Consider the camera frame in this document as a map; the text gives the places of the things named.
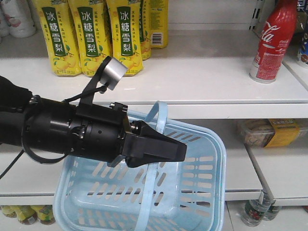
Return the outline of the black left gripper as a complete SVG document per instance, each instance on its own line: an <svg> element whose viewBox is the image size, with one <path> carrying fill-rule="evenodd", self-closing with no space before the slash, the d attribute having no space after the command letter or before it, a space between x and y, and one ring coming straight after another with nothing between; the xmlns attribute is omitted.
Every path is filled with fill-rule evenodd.
<svg viewBox="0 0 308 231"><path fill-rule="evenodd" d="M130 168L158 162L182 162L187 145L166 137L143 120L129 123L128 106L80 104L70 124L70 155L107 162L125 159Z"/></svg>

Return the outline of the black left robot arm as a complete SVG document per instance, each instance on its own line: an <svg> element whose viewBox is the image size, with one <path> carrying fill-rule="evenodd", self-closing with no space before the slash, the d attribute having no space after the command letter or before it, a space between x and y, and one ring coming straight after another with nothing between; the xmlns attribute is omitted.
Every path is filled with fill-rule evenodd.
<svg viewBox="0 0 308 231"><path fill-rule="evenodd" d="M35 96L31 91L0 79L0 141L21 146L34 160L33 150L73 155L107 162L125 161L130 168L157 162L181 162L187 146L150 127L129 121L127 107L96 104L71 105Z"/></svg>

